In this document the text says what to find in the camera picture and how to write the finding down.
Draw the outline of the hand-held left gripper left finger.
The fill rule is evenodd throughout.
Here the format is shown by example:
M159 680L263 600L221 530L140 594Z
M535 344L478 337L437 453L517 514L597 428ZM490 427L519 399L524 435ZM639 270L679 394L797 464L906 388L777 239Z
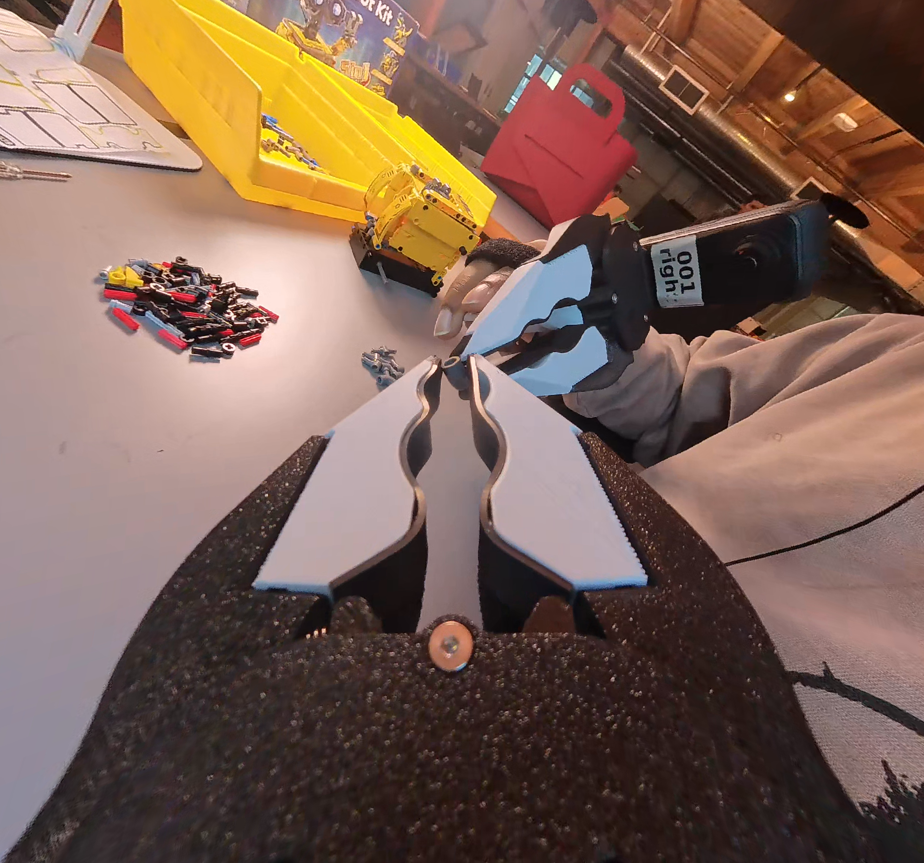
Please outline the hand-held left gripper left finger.
M254 589L359 596L385 631L417 629L428 566L418 477L442 378L429 357L329 431Z

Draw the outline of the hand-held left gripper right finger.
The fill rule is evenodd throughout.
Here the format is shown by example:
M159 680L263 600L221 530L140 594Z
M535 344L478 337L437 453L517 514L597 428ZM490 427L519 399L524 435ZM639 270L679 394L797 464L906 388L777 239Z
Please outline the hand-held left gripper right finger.
M644 588L645 566L581 431L482 357L467 361L473 439L490 474L479 502L484 628L521 631L539 601L592 627L593 592Z

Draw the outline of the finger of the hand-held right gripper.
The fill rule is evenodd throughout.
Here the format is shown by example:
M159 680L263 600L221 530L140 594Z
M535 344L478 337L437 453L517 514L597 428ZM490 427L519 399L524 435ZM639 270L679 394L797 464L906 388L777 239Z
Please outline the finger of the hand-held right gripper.
M582 326L577 303L590 293L592 270L584 244L515 269L468 327L460 343L461 358L487 356L520 338L531 326L552 330Z
M608 362L607 343L597 327L563 327L535 335L503 362L503 372L538 397L565 395Z

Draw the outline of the yellow block robot model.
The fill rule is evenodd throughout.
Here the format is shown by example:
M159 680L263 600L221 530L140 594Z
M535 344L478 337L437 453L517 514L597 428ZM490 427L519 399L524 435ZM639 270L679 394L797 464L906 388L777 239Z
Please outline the yellow block robot model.
M456 261L479 246L495 201L478 178L459 186L416 164L389 167L367 187L364 220L349 236L357 267L436 297Z

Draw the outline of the pile of grey connectors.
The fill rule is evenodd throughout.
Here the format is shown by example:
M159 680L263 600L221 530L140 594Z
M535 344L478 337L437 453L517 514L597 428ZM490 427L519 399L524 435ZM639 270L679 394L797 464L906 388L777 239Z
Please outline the pile of grey connectors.
M379 347L361 354L361 364L375 378L379 388L387 387L398 381L406 372L396 359L397 351Z

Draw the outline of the person's right forearm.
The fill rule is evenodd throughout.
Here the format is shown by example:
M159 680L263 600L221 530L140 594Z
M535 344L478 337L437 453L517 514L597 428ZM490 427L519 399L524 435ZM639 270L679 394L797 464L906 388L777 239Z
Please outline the person's right forearm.
M618 379L564 395L565 407L633 442L650 467L758 412L835 385L834 411L887 375L922 387L922 316L850 315L762 341L717 331L653 333Z

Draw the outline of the grey desk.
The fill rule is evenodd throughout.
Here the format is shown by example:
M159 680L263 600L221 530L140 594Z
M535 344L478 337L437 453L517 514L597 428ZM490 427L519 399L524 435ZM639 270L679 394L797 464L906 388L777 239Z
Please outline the grey desk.
M198 542L307 439L451 342L438 303L360 271L351 224L197 172L7 155L2 180L2 855L72 759L123 649ZM101 269L187 257L278 314L192 359L112 319Z

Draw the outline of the person's right hand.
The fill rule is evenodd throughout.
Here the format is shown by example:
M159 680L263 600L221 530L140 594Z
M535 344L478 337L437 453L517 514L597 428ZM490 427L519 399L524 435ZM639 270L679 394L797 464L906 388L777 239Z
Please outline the person's right hand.
M514 268L491 260L476 260L459 268L441 297L434 338L449 340L463 332L466 321L483 311Z

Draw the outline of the red felt bag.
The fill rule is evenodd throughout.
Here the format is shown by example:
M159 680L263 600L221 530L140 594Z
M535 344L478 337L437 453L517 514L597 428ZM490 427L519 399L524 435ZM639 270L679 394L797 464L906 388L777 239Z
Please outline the red felt bag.
M554 88L530 79L481 172L547 228L592 212L638 158L619 132L622 89L588 63Z

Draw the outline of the ceiling air vent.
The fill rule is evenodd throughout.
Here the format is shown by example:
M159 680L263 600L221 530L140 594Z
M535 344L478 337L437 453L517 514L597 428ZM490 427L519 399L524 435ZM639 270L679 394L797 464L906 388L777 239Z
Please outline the ceiling air vent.
M690 116L695 115L710 96L706 87L676 65L671 66L658 88L664 96Z

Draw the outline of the pile of black red pins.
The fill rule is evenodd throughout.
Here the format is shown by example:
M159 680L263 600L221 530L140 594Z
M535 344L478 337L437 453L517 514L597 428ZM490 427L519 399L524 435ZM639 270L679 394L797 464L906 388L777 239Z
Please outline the pile of black red pins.
M148 333L176 354L225 361L260 344L279 315L258 290L203 269L179 255L155 262L131 258L96 275L107 317L126 334Z

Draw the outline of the person's grey hoodie torso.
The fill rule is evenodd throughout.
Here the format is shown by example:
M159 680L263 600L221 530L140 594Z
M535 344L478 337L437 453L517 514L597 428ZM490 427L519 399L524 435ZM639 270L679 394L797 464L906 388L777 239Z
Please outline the person's grey hoodie torso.
M767 626L887 861L922 861L922 411L807 395L643 433L643 477Z

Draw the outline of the heap of assorted small parts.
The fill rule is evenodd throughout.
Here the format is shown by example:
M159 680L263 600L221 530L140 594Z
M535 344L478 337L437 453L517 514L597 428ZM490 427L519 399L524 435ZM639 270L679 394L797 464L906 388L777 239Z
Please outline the heap of assorted small parts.
M280 154L283 159L305 165L312 171L328 173L276 118L265 113L260 115L260 150L266 154Z

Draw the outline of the dark blue toy box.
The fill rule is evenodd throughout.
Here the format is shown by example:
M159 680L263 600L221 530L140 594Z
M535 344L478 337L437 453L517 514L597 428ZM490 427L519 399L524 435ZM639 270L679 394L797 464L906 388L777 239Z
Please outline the dark blue toy box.
M247 15L384 98L419 29L394 0L249 0Z

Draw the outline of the yellow bin with divider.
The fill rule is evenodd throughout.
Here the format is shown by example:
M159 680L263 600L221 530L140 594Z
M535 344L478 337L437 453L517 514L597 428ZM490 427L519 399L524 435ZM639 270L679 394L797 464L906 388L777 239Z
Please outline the yellow bin with divider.
M381 171L477 178L398 107L219 0L120 0L132 71L243 198L350 222ZM260 150L276 118L328 173Z

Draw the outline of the white sticker sheet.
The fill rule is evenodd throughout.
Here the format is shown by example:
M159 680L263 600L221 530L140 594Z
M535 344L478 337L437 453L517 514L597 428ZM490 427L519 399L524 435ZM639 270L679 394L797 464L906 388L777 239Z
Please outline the white sticker sheet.
M198 169L202 162L112 84L1 12L1 143L7 151Z

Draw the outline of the white wooden book stand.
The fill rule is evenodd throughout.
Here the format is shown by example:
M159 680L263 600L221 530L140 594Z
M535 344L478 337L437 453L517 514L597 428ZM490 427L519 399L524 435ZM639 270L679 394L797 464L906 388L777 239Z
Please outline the white wooden book stand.
M54 47L58 49L59 51L63 52L64 54L66 54L71 60L82 65L82 60L84 56L86 55L90 47L90 43L92 42L103 20L103 17L106 15L112 1L113 0L74 0L73 4L70 7L68 14L66 15L64 19L63 25L58 26L54 32L54 35L50 38L52 40L52 44L54 45ZM192 153L196 154L189 147L187 148ZM7 151L2 148L2 154L15 153L15 152L23 152L23 151ZM44 153L44 154L68 157L62 154L55 154L55 153ZM68 158L89 159L86 157L68 157ZM130 164L127 162L122 162L122 161L118 161L115 163ZM166 167L166 166L154 166L154 165L144 165L144 166L162 167L162 168L176 169L176 170L186 171L186 172L195 172L202 168L202 165L198 169L178 169L178 168L171 168L171 167Z

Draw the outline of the metal air duct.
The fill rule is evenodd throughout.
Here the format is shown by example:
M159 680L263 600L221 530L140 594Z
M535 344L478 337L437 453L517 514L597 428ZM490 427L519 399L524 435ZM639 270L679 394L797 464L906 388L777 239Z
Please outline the metal air duct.
M814 198L828 191L814 176L797 173L779 155L749 137L711 107L709 99L693 116L677 107L658 86L671 66L663 71L632 46L622 51L614 65L617 83L627 100L656 124L656 132L713 165L733 188L752 187L757 195L784 199Z

